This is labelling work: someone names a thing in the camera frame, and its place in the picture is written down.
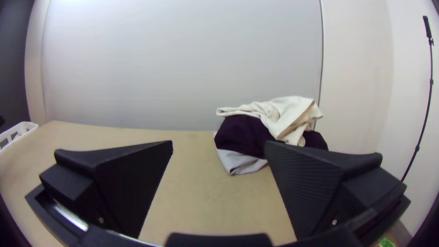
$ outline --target black wire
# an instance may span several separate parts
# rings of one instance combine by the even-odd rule
[[[418,144],[416,145],[415,152],[413,153],[412,159],[410,160],[410,164],[408,164],[406,172],[404,173],[404,176],[402,176],[401,182],[403,182],[404,179],[406,178],[408,171],[412,167],[413,160],[415,160],[415,156],[419,151],[420,148],[419,145],[421,144],[422,136],[424,135],[425,125],[427,124],[428,112],[430,111],[431,90],[433,88],[433,51],[431,48],[433,44],[433,40],[429,39],[428,43],[430,44],[430,94],[428,96],[427,112],[425,113],[424,125],[422,126],[422,131],[421,131],[421,135],[419,136]]]

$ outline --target dark purple cloth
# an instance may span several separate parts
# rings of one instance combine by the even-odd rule
[[[305,147],[328,150],[320,133],[305,131]],[[224,149],[265,159],[265,141],[276,141],[259,118],[247,115],[226,117],[215,136],[217,149]]]
[[[303,138],[305,138],[305,147],[313,147],[329,151],[328,144],[323,139],[323,136],[316,131],[304,131]]]

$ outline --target white plastic basket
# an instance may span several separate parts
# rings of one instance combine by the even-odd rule
[[[0,134],[0,154],[15,141],[38,128],[38,124],[21,122]]]

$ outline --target black cable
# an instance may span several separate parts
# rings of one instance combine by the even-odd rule
[[[419,151],[419,145],[421,144],[422,136],[424,135],[425,125],[427,124],[427,118],[428,118],[428,112],[430,111],[430,102],[431,102],[431,91],[433,88],[433,50],[432,46],[434,45],[433,39],[431,38],[431,31],[430,31],[430,25],[428,23],[428,18],[426,16],[423,16],[424,23],[425,23],[425,29],[427,31],[427,37],[428,37],[428,43],[430,45],[430,94],[428,96],[428,104],[427,104],[427,112],[425,113],[425,119],[424,119],[424,125],[422,126],[421,135],[419,136],[418,144],[416,145],[415,152],[413,153],[412,159],[410,160],[410,163],[408,164],[408,167],[406,169],[406,172],[404,173],[404,176],[402,176],[401,182],[404,181],[404,179],[407,176],[408,171],[412,167],[413,160],[415,160],[416,154]]]

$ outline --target carbon fiber texture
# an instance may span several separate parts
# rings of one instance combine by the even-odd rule
[[[349,155],[267,141],[265,155],[298,240],[324,215],[343,175],[380,165],[381,154]]]

